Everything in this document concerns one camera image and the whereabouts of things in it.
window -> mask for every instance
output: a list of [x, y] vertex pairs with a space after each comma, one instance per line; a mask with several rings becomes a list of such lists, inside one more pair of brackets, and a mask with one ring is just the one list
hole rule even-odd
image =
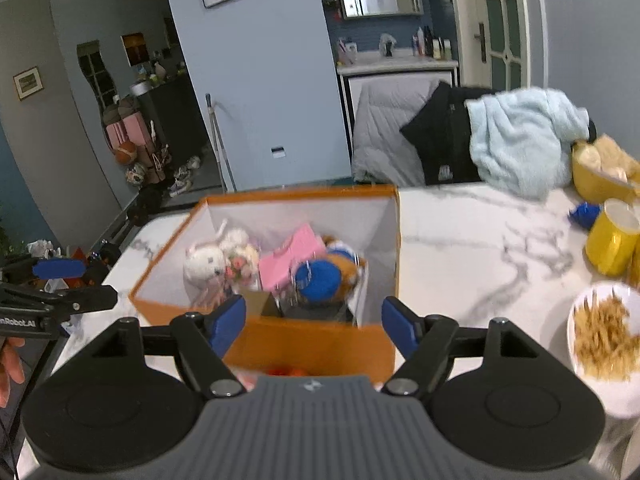
[[76, 50], [78, 52], [80, 70], [82, 70], [84, 77], [94, 91], [95, 98], [100, 107], [100, 113], [103, 113], [107, 106], [113, 104], [116, 87], [102, 62], [100, 42], [91, 41], [89, 43], [83, 43], [78, 45]]

wall outlet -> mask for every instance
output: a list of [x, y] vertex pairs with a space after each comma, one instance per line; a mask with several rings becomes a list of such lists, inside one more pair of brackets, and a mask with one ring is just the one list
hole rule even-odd
[[276, 146], [271, 149], [271, 155], [273, 155], [273, 158], [282, 158], [283, 156], [287, 156], [287, 153], [282, 146]]

black cabinet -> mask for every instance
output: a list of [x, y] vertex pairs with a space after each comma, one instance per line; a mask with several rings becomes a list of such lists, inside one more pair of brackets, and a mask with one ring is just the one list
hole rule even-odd
[[187, 75], [153, 88], [139, 98], [142, 113], [153, 121], [162, 144], [168, 144], [174, 166], [199, 155], [209, 142], [200, 107]]

marble countertop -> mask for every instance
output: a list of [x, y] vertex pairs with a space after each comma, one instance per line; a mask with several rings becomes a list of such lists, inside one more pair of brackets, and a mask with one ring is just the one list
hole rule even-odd
[[451, 70], [457, 68], [455, 60], [439, 61], [432, 57], [414, 56], [410, 48], [396, 49], [393, 57], [382, 57], [375, 51], [359, 52], [356, 63], [336, 68], [339, 75], [395, 72], [397, 70]]
[[[600, 279], [582, 256], [586, 233], [567, 219], [578, 202], [570, 190], [555, 190], [544, 203], [535, 203], [485, 184], [401, 190], [399, 299], [419, 315], [444, 314], [462, 326], [487, 326], [491, 318], [506, 316], [570, 365], [570, 306]], [[127, 295], [185, 217], [159, 218], [139, 232], [105, 282], [118, 291], [117, 306], [80, 320], [56, 369], [119, 317], [138, 315]], [[172, 358], [146, 360], [177, 377]], [[401, 364], [397, 353], [396, 367]], [[458, 359], [453, 374], [479, 364], [480, 359]], [[20, 476], [35, 464], [25, 444]]]

shoe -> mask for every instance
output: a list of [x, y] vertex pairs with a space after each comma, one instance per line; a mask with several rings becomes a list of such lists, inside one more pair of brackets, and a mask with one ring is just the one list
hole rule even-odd
[[193, 155], [189, 160], [187, 160], [186, 166], [190, 170], [197, 170], [200, 167], [200, 157]]
[[178, 180], [174, 182], [174, 184], [169, 188], [169, 196], [174, 197], [178, 196], [188, 190], [193, 186], [193, 182], [190, 179], [187, 180]]
[[174, 171], [174, 177], [176, 180], [187, 180], [191, 176], [191, 171], [186, 166], [180, 166]]

